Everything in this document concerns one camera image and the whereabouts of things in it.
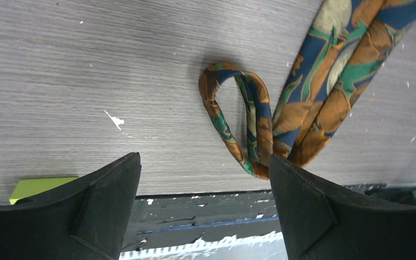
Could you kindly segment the blue orange green tie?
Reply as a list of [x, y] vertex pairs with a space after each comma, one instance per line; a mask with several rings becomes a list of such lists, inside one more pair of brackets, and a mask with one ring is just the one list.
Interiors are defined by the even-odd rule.
[[[268, 179], [272, 155], [304, 167], [331, 140], [415, 21], [416, 1], [323, 1], [275, 110], [257, 74], [225, 61], [201, 73], [202, 103], [247, 174]], [[241, 149], [216, 101], [217, 90], [229, 78], [234, 78], [245, 104], [246, 149]]]

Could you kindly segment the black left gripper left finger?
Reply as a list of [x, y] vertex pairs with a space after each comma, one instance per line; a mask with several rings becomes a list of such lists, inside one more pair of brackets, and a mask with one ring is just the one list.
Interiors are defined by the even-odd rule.
[[0, 205], [0, 259], [118, 259], [141, 174], [139, 153]]

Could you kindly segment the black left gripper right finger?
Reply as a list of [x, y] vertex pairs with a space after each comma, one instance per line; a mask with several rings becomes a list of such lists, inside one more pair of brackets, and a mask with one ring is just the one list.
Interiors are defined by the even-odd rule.
[[416, 202], [350, 190], [276, 155], [269, 177], [289, 259], [416, 259]]

